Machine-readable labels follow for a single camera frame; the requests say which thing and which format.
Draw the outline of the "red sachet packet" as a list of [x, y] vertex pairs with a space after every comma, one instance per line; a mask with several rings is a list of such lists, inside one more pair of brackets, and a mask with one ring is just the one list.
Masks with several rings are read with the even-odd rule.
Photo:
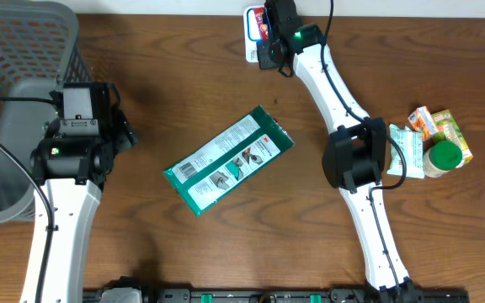
[[258, 32], [261, 40], [267, 40], [269, 38], [269, 26], [268, 17], [264, 7], [257, 7], [253, 9], [254, 17], [256, 19], [256, 25], [258, 26]]

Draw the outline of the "small orange box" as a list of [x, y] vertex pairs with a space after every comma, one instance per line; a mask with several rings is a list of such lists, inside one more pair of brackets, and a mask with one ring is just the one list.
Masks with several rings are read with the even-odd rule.
[[408, 116], [408, 122], [415, 131], [423, 134], [424, 141], [431, 139], [439, 132], [439, 129], [426, 106], [416, 108]]

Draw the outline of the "mint green wipes pack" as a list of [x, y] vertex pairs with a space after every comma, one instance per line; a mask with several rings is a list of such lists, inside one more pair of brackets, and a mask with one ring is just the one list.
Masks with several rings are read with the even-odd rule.
[[[424, 178], [423, 170], [423, 133], [412, 131], [408, 127], [403, 129], [394, 124], [389, 125], [391, 138], [398, 144], [406, 160], [407, 178]], [[402, 160], [397, 150], [391, 147], [391, 164], [387, 173], [390, 175], [402, 175]]]

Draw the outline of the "green yellow juice carton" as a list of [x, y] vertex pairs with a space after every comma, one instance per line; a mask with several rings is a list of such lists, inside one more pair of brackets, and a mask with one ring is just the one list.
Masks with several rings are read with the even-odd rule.
[[438, 129], [438, 133], [433, 135], [432, 141], [434, 143], [439, 141], [454, 142], [460, 147], [462, 152], [462, 160], [456, 167], [460, 168], [468, 164], [473, 159], [473, 155], [451, 112], [448, 109], [445, 109], [440, 112], [433, 113], [431, 117]]

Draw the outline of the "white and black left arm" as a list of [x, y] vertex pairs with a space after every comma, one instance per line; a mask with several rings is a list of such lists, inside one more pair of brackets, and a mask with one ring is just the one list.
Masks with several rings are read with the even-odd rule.
[[20, 300], [80, 302], [93, 219], [115, 156], [136, 134], [117, 107], [56, 118], [33, 150], [35, 227]]

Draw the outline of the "white jar green lid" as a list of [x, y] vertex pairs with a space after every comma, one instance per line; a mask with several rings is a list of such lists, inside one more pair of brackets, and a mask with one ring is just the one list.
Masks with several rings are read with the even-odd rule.
[[462, 159], [461, 148], [454, 142], [439, 141], [424, 153], [424, 174], [430, 178], [438, 178], [456, 169]]

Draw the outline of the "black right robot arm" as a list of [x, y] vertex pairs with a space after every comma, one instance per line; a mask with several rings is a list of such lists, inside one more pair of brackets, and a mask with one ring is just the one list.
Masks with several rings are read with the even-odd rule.
[[257, 57], [263, 70], [288, 68], [310, 92], [328, 130], [322, 169], [349, 208], [366, 280], [376, 290], [399, 292], [408, 271], [399, 258], [382, 194], [387, 189], [382, 183], [386, 149], [397, 145], [385, 122], [372, 119], [354, 99], [315, 24], [268, 30], [257, 43]]

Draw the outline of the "green 3M package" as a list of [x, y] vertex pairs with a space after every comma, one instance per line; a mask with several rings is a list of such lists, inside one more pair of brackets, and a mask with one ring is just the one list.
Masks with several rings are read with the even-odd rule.
[[288, 133], [258, 106], [163, 175], [200, 216], [293, 146]]

